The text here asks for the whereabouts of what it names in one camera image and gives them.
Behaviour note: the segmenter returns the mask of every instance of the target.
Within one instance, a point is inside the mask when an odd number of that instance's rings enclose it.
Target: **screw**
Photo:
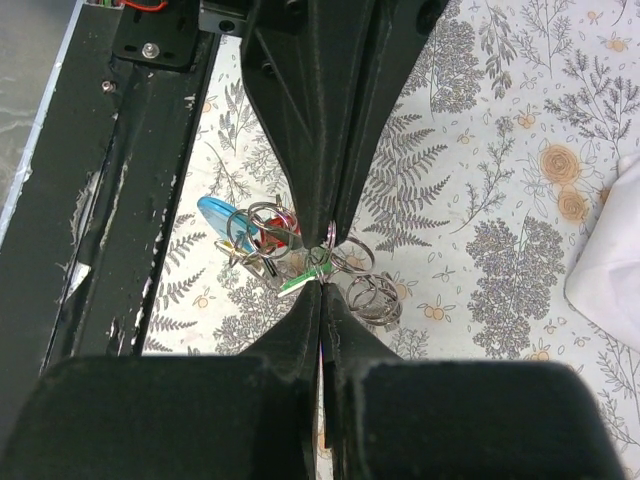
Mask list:
[[[102,92],[103,93],[113,93],[116,91],[116,84],[110,82],[109,80],[105,80],[102,82]]]
[[[145,43],[142,47],[142,56],[153,59],[160,55],[160,48],[155,43]]]

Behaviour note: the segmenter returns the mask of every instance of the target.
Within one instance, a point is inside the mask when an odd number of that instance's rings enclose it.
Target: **orange flower print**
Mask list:
[[[540,115],[540,112],[536,112],[535,108],[535,106],[532,107],[531,104],[528,103],[525,110],[520,110],[520,113],[513,117],[514,120],[516,120],[522,128],[529,130],[536,123],[536,117]]]
[[[566,185],[558,195],[558,210],[570,222],[582,223],[589,214],[587,199],[574,187]]]
[[[469,129],[467,128],[464,133],[461,133],[460,135],[458,135],[458,143],[461,143],[463,145],[468,145],[469,142],[471,141],[472,138],[475,138],[475,135],[471,135],[469,133]]]
[[[408,296],[413,296],[411,287],[415,287],[418,284],[418,281],[411,280],[410,282],[407,282],[404,278],[400,278],[400,272],[396,272],[396,274],[393,276],[393,283],[396,286],[396,290],[398,292],[400,300],[404,300]]]
[[[567,147],[550,145],[540,156],[540,171],[551,183],[567,185],[580,176],[580,162]]]
[[[447,322],[451,323],[451,316],[447,313],[454,308],[455,305],[442,305],[442,295],[438,295],[436,299],[435,305],[430,305],[428,303],[421,303],[418,305],[418,308],[424,309],[424,316],[427,319],[434,319],[440,321],[445,319]]]
[[[589,25],[593,25],[594,23],[598,25],[598,20],[602,17],[602,12],[596,13],[593,10],[587,13],[587,18],[589,19]]]
[[[209,287],[207,287],[202,295],[198,295],[193,301],[192,306],[198,306],[198,308],[207,308],[209,306],[209,300],[215,300],[216,297],[209,295]]]
[[[598,37],[600,39],[600,43],[604,45],[608,50],[613,50],[614,52],[623,52],[629,48],[630,38],[620,38],[616,35],[616,32],[611,34],[611,38]]]
[[[533,360],[538,362],[548,362],[551,358],[549,355],[549,348],[551,345],[544,345],[542,338],[538,341],[538,346],[531,344],[533,352],[524,357],[525,360]]]
[[[204,105],[202,106],[202,113],[209,113],[213,108],[218,108],[218,105],[216,105],[216,98],[218,98],[218,96],[214,95],[212,97],[208,97],[204,101]]]

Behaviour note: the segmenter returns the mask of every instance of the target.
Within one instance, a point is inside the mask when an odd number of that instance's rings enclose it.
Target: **scratched black paint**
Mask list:
[[[166,251],[153,246],[171,228],[217,39],[199,35],[187,73],[136,66],[112,55],[120,14],[80,13],[0,250],[0,450],[41,371],[70,355],[139,353],[132,340],[146,330],[155,289],[144,300],[143,287]],[[78,231],[80,194],[96,174]],[[78,261],[91,272],[63,302]]]

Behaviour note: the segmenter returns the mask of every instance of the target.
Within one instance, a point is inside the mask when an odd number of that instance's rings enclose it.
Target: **fern print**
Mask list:
[[[531,344],[527,320],[547,315],[550,287],[565,272],[562,237],[550,224],[528,215],[520,236],[500,219],[480,222],[475,230],[467,253],[484,277],[468,304],[473,321],[483,327],[473,341],[488,357],[516,359]]]
[[[362,202],[374,219],[363,231],[382,235],[385,240],[378,243],[375,249],[392,255],[399,247],[430,246],[415,232],[449,223],[448,220],[432,220],[421,214],[427,205],[433,205],[449,177],[428,187],[419,183],[447,146],[423,148],[423,142],[434,130],[421,128],[407,131],[422,116],[400,114],[400,108],[402,104],[394,107],[382,130],[362,193]]]
[[[188,293],[195,285],[198,279],[204,273],[204,268],[195,275],[182,280],[180,282],[160,282],[158,292],[156,293],[156,299],[154,302],[154,310],[166,310],[169,308],[169,303],[173,302],[176,305],[180,303],[180,300],[184,298],[185,293]]]
[[[264,133],[255,136],[249,158],[242,164],[242,167],[260,185],[266,185],[269,195],[275,195],[289,189],[284,171]]]
[[[520,56],[533,64],[533,68],[545,67],[553,78],[553,57],[571,53],[573,40],[569,37],[571,20],[562,12],[574,4],[574,0],[529,0],[521,13],[529,29],[512,35],[513,43],[520,49]],[[536,45],[534,36],[542,39]]]
[[[460,113],[476,105],[479,80],[484,77],[476,68],[473,54],[475,32],[469,22],[458,21],[461,0],[449,1],[442,17],[429,35],[401,96],[419,89],[429,92],[431,113]]]
[[[258,124],[258,117],[244,93],[241,79],[224,87],[224,98],[227,111],[220,114],[218,139],[223,151],[231,149],[235,155],[238,150],[238,136],[243,130],[251,132]]]
[[[484,177],[482,193],[471,183],[467,183],[467,194],[469,195],[469,207],[467,208],[467,219],[462,226],[451,233],[456,233],[464,227],[480,213],[493,213],[497,208],[502,206],[505,194],[500,191],[500,183],[508,182],[515,173],[514,170],[505,170],[503,163],[513,150],[515,139],[510,136],[513,132],[513,122],[508,117],[501,117],[496,120],[498,130],[498,144],[490,143],[487,147],[487,153],[491,158],[491,165],[487,162],[481,162],[478,170]]]
[[[425,331],[398,328],[389,348],[405,360],[426,358],[429,335]]]
[[[224,194],[224,201],[236,206],[242,200],[249,198],[249,184],[242,179],[238,171],[229,171],[222,157],[209,142],[203,142],[209,147],[215,157],[207,156],[208,162],[213,162],[213,184],[209,185],[209,195],[212,197]]]
[[[176,330],[184,330],[193,327],[198,322],[179,322],[163,315],[154,313],[149,322],[149,333],[154,332],[172,332]]]
[[[607,377],[609,388],[598,392],[601,417],[619,452],[625,453],[632,448],[637,455],[640,452],[640,435],[637,434],[640,427],[640,355],[594,323],[589,324],[605,341],[605,351],[598,352],[596,362]],[[633,414],[626,414],[626,418],[620,416],[620,402]],[[630,424],[634,433],[630,433]]]
[[[482,23],[480,30],[480,48],[489,55],[485,62],[485,73],[492,80],[491,88],[494,98],[504,98],[507,90],[513,85],[511,74],[504,69],[504,63],[511,64],[516,58],[516,49],[509,40],[511,27],[507,22],[507,16],[499,6],[489,9],[489,20]]]
[[[187,258],[187,253],[191,251],[191,247],[206,237],[206,233],[196,232],[185,235],[177,240],[171,240],[162,268],[164,268],[168,274],[171,274],[171,265],[173,264],[176,267],[180,267],[181,259],[185,260]]]
[[[184,225],[185,223],[191,223],[193,219],[196,217],[195,213],[183,213],[181,215],[176,216],[175,221],[173,222],[173,226],[171,230],[175,232],[179,227]]]
[[[227,315],[213,331],[213,338],[219,341],[216,353],[220,355],[240,353],[285,316],[295,302],[295,295],[280,299],[253,277],[243,286],[232,287],[228,297],[238,306],[240,315]]]
[[[565,72],[581,83],[577,93],[565,93],[559,100],[547,99],[545,110],[561,122],[578,127],[585,138],[598,138],[611,145],[611,156],[620,158],[620,140],[631,129],[631,116],[640,110],[640,87],[621,76],[611,78],[611,67],[598,57],[593,63],[580,50],[567,59]]]
[[[149,352],[160,352],[160,353],[171,353],[173,350],[166,345],[160,343],[157,339],[153,338],[150,335],[147,335],[146,340],[144,341],[144,351],[145,353]]]

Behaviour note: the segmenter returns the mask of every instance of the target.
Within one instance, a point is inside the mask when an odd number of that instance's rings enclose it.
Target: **white cloth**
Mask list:
[[[640,351],[640,154],[621,158],[618,173],[565,294],[598,327]]]

